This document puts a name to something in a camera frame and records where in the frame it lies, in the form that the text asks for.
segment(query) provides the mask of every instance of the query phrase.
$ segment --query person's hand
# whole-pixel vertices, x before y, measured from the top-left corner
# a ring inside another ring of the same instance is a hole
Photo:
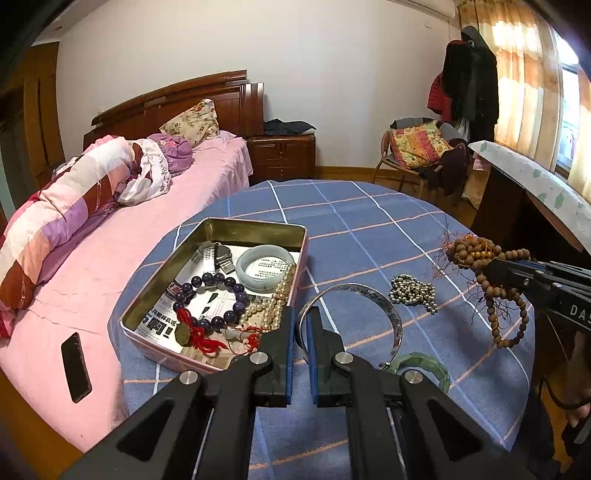
[[[591,365],[585,355],[587,339],[581,332],[574,337],[574,351],[567,369],[566,403],[575,404],[591,397]],[[566,419],[572,427],[589,416],[590,404],[577,410],[567,410]]]

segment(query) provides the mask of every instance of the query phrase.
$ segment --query black cable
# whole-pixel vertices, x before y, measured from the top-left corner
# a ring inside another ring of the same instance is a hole
[[[555,403],[555,405],[557,407],[562,408],[563,410],[577,410],[578,408],[584,407],[585,405],[591,403],[591,398],[588,398],[587,400],[581,400],[580,402],[578,402],[576,404],[564,403],[564,402],[560,401],[558,399],[558,397],[554,394],[554,391],[552,390],[552,387],[550,386],[550,382],[548,381],[547,378],[542,378],[540,380],[540,384],[538,385],[538,419],[537,419],[537,423],[536,423],[536,427],[535,427],[535,436],[534,436],[531,446],[530,446],[530,454],[528,455],[528,458],[527,458],[527,468],[530,471],[531,471],[530,463],[531,463],[531,458],[533,457],[533,454],[534,454],[535,442],[540,435],[540,424],[542,422],[542,407],[543,407],[542,389],[543,389],[544,384],[546,385],[546,388],[548,389],[548,393],[549,393],[552,401]]]
[[[591,403],[591,397],[587,398],[586,400],[581,400],[580,402],[575,403],[575,404],[561,402],[556,397],[556,395],[554,395],[554,392],[552,391],[552,388],[550,387],[550,382],[548,382],[548,380],[546,378],[542,378],[542,380],[540,380],[540,391],[538,392],[538,394],[540,396],[540,401],[542,399],[541,387],[542,387],[543,383],[546,384],[546,388],[548,388],[548,393],[550,394],[550,398],[552,398],[552,401],[556,404],[556,406],[562,408],[563,410],[577,410],[577,408],[584,407],[585,405]]]

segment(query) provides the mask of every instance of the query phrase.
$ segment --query smartphone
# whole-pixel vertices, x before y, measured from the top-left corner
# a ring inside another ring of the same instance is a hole
[[[64,362],[64,371],[72,402],[78,403],[92,392],[78,332],[61,344],[61,358]]]

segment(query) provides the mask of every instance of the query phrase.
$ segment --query curtain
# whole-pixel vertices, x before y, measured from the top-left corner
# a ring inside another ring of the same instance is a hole
[[[579,67],[581,112],[579,137],[574,148],[573,165],[570,168],[569,185],[588,202],[591,202],[591,83]]]
[[[476,27],[496,55],[495,142],[553,171],[562,124],[562,66],[551,27],[521,0],[458,0],[462,28]],[[470,174],[464,196],[478,208],[488,172]]]

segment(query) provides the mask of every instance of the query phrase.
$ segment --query silver bangle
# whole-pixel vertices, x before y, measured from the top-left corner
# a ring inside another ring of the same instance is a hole
[[[390,323],[392,324],[392,329],[394,330],[394,344],[392,345],[392,351],[390,352],[392,358],[394,358],[394,356],[398,353],[400,344],[402,344],[402,320],[400,319],[396,308],[394,305],[392,305],[392,302],[389,301],[385,295],[382,295],[377,290],[374,290],[373,288],[366,285],[361,285],[359,283],[341,283],[320,292],[316,297],[306,303],[298,314],[297,329],[295,330],[295,342],[299,345],[302,356],[304,357],[306,363],[308,363],[308,349],[304,343],[304,324],[306,316],[308,315],[308,312],[314,303],[320,300],[320,298],[325,294],[333,290],[343,290],[358,293],[361,296],[364,296],[366,299],[374,302],[384,311],[384,313],[388,316],[388,320],[390,320]]]

